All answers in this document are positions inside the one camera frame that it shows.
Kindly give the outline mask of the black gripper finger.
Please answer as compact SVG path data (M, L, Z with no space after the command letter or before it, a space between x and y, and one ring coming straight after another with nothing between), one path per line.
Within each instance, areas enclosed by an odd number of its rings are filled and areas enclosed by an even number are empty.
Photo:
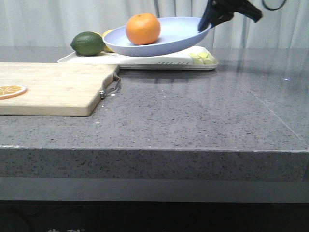
M198 31L202 32L227 22L234 17L234 6L227 0L209 0L203 16L198 24Z
M258 22L262 17L263 13L261 10L256 8L248 0L235 0L234 1L235 12L239 12L242 15L253 20L254 23Z

